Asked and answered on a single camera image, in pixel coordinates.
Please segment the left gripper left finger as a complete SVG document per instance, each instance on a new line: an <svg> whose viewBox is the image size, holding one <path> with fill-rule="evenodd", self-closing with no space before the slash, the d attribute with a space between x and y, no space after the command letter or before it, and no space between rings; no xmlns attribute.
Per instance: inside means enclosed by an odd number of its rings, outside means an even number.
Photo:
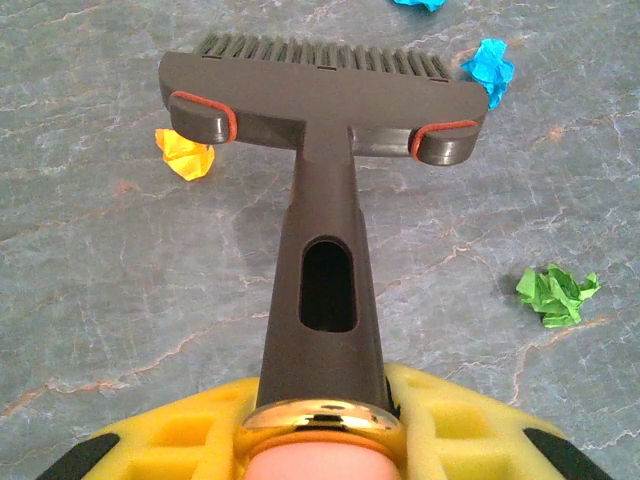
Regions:
<svg viewBox="0 0 640 480"><path fill-rule="evenodd" d="M108 425L57 461L59 479L240 479L233 438L255 407L250 377Z"/></svg>

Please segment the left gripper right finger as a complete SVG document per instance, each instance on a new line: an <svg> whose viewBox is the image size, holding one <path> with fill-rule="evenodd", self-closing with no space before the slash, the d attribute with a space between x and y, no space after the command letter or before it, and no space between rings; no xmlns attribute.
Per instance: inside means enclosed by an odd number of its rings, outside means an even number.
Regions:
<svg viewBox="0 0 640 480"><path fill-rule="evenodd" d="M404 479L609 479L553 424L406 365L385 365Z"/></svg>

